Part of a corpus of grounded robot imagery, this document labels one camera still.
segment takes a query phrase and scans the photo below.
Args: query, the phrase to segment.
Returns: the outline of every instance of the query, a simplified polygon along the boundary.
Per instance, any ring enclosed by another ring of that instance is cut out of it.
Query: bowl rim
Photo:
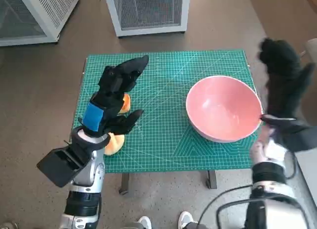
[[[245,82],[241,81],[240,79],[236,79],[236,78],[233,78],[233,77],[231,77],[231,76],[227,76],[227,75],[212,75],[212,76],[208,76],[208,77],[205,77],[205,78],[199,80],[199,81],[196,82],[196,83],[190,88],[190,90],[188,91],[188,94],[187,94],[187,96],[186,96],[186,112],[187,112],[187,116],[188,116],[188,118],[189,118],[189,120],[190,120],[189,122],[190,122],[192,125],[195,125],[195,124],[194,124],[194,122],[193,122],[193,120],[192,120],[190,114],[188,113],[188,96],[190,95],[190,93],[192,92],[192,90],[194,89],[194,87],[195,87],[199,82],[202,82],[202,81],[205,80],[205,79],[219,78],[219,77],[221,77],[221,78],[222,78],[222,77],[225,77],[225,78],[229,78],[229,79],[236,80],[236,81],[242,83],[242,84],[243,84],[244,86],[246,86],[247,88],[249,88],[249,89],[254,93],[254,95],[256,96],[256,99],[258,100],[258,103],[259,103],[260,108],[261,108],[261,114],[263,114],[262,103],[261,103],[261,101],[260,101],[260,99],[259,99],[259,97],[258,97],[258,95],[257,95],[257,92],[254,91],[249,85],[247,85]],[[252,132],[251,132],[249,135],[246,135],[246,136],[241,137],[241,138],[238,138],[238,139],[219,139],[219,138],[217,138],[217,137],[214,137],[214,136],[212,136],[212,135],[210,135],[210,134],[205,133],[205,132],[204,132],[203,130],[201,130],[201,129],[199,129],[199,131],[200,131],[201,133],[203,133],[204,135],[206,135],[206,136],[208,136],[208,137],[210,137],[210,138],[213,138],[213,139],[218,139],[218,140],[220,140],[220,141],[226,141],[226,142],[235,142],[235,141],[239,141],[239,140],[241,140],[241,139],[243,139],[243,138],[246,138],[246,137],[252,135],[252,134],[258,129],[258,127],[261,125],[261,122],[262,122],[262,121],[261,121],[260,116],[259,116],[259,123],[255,126],[255,128],[252,130]]]

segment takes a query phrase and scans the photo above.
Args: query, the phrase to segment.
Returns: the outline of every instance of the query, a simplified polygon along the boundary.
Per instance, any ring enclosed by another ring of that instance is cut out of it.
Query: person's foot
[[[183,229],[187,224],[193,223],[193,216],[189,212],[182,212],[178,219],[178,229]]]
[[[152,223],[149,217],[143,216],[138,222],[141,223],[145,229],[152,229]]]

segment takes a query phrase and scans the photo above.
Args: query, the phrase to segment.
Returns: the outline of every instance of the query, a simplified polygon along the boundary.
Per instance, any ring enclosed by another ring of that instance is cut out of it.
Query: blue strap
[[[103,114],[104,110],[98,108],[92,103],[89,103],[84,114],[84,126],[92,131],[98,131]]]

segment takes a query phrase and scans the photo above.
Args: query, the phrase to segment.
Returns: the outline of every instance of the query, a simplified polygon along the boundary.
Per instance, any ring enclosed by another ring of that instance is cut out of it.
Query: black glove
[[[268,73],[268,107],[261,119],[275,129],[274,141],[291,152],[317,147],[317,127],[295,119],[295,111],[306,91],[315,67],[300,66],[300,58],[286,41],[265,39],[260,60]]]
[[[269,75],[267,113],[276,117],[295,117],[315,64],[301,68],[299,56],[286,41],[266,38],[260,48],[260,60],[267,66]]]
[[[262,115],[261,120],[274,127],[274,141],[291,152],[306,151],[317,147],[317,127],[300,120]]]

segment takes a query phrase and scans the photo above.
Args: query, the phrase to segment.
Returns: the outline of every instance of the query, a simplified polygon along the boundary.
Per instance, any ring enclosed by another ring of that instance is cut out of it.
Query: gray floor
[[[245,50],[257,89],[265,83],[257,61],[258,43],[265,32],[250,0],[191,0],[188,30],[117,39],[105,1],[80,0],[58,45],[6,48],[0,69],[0,222],[16,220],[21,228],[56,228],[67,188],[57,188],[35,167],[52,148],[68,139],[85,57],[98,53],[173,50]],[[132,175],[130,195],[119,196],[120,175],[107,174],[99,228],[119,228],[146,214],[155,228],[176,228],[183,210],[198,218],[220,192],[251,181],[249,170],[217,172],[218,189],[207,190],[201,172]],[[303,179],[293,182],[310,212]],[[247,197],[242,190],[225,196],[211,209],[205,223],[214,227],[214,211],[223,202]],[[227,228],[239,228],[244,207],[223,213]]]

